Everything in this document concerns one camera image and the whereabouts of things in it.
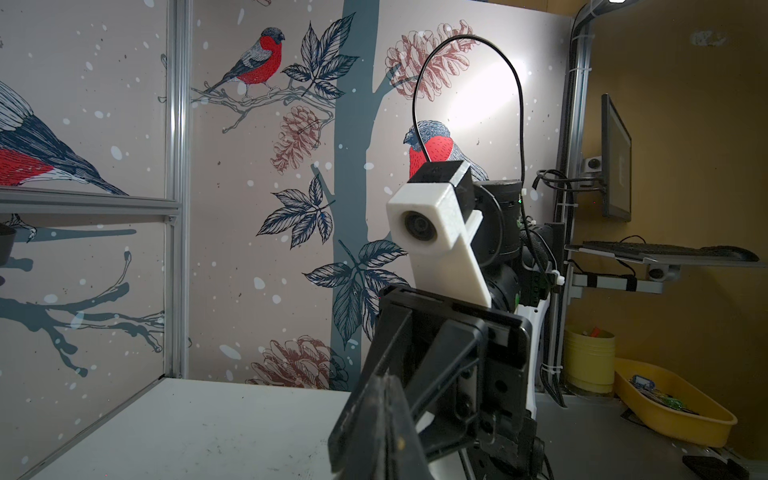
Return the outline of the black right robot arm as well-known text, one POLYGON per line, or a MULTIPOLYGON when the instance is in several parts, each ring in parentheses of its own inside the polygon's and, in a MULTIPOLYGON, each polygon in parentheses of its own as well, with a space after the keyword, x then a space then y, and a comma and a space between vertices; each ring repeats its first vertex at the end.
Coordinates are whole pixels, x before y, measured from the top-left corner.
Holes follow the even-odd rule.
POLYGON ((413 287, 379 289, 377 331, 328 440, 339 479, 427 479, 461 456, 471 479, 545 479, 535 369, 549 260, 522 242, 520 187, 407 183, 386 210, 413 287))

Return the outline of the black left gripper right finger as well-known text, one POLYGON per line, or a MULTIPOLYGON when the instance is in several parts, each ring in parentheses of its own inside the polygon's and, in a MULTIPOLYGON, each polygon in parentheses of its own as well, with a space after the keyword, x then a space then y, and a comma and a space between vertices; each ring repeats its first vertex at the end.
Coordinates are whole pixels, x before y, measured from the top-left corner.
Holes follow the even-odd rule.
POLYGON ((402 383, 389 377, 389 478, 432 479, 402 383))

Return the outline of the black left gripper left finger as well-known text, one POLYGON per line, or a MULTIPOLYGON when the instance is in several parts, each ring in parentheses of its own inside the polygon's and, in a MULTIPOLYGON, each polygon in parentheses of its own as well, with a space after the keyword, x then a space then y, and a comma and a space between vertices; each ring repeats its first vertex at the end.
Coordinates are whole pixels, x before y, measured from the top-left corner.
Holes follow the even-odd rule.
POLYGON ((374 376, 356 401, 335 479, 395 479, 391 458, 392 375, 374 376))

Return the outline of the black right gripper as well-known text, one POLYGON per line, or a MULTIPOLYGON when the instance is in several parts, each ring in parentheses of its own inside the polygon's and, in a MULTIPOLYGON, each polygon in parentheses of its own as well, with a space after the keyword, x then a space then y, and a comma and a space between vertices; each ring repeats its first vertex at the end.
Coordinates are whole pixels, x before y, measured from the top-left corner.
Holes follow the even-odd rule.
POLYGON ((345 430, 360 413, 374 376, 402 377, 411 419, 430 461, 476 448, 498 462, 534 459, 534 420, 526 405, 531 323, 492 308, 390 286, 358 384, 345 406, 345 430))

